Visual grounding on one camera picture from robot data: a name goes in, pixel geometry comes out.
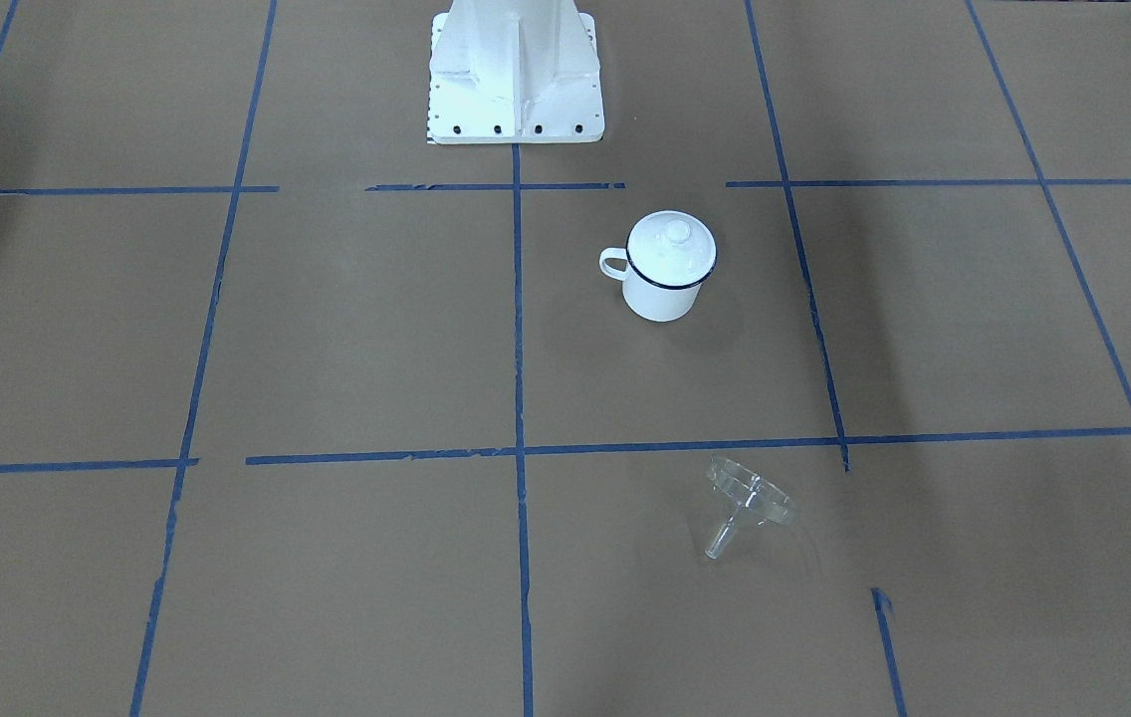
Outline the white ceramic lid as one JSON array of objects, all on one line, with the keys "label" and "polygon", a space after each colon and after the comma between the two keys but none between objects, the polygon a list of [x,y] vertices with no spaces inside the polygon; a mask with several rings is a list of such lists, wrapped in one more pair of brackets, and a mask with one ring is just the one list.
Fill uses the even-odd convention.
[{"label": "white ceramic lid", "polygon": [[707,280],[719,262],[715,237],[685,211],[657,210],[634,223],[625,239],[634,273],[661,290],[689,290]]}]

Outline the clear glass funnel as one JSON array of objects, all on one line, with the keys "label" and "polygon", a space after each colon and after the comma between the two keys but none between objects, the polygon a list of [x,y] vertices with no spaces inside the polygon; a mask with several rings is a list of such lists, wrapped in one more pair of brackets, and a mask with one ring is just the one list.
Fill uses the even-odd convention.
[{"label": "clear glass funnel", "polygon": [[707,478],[713,493],[728,503],[725,518],[707,542],[705,558],[720,560],[725,551],[745,528],[765,525],[792,525],[798,517],[796,500],[766,480],[760,473],[749,469],[725,455],[713,455],[708,463]]}]

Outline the white enamel mug blue rim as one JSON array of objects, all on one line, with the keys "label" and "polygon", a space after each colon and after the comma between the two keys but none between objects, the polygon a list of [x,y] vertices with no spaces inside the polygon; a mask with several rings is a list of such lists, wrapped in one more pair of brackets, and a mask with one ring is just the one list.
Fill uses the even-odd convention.
[{"label": "white enamel mug blue rim", "polygon": [[690,312],[703,283],[715,273],[716,264],[713,264],[702,276],[683,286],[662,285],[662,283],[648,280],[642,273],[634,268],[628,251],[621,248],[602,250],[598,267],[601,267],[602,274],[605,274],[611,280],[618,280],[623,286],[621,295],[623,295],[625,305],[634,314],[647,319],[647,321],[666,323],[677,321]]}]

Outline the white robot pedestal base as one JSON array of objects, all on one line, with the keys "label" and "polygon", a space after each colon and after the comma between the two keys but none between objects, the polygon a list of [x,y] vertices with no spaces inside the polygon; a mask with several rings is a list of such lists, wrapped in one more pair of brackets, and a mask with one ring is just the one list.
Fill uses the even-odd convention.
[{"label": "white robot pedestal base", "polygon": [[430,26],[426,139],[598,142],[601,50],[575,1],[454,1]]}]

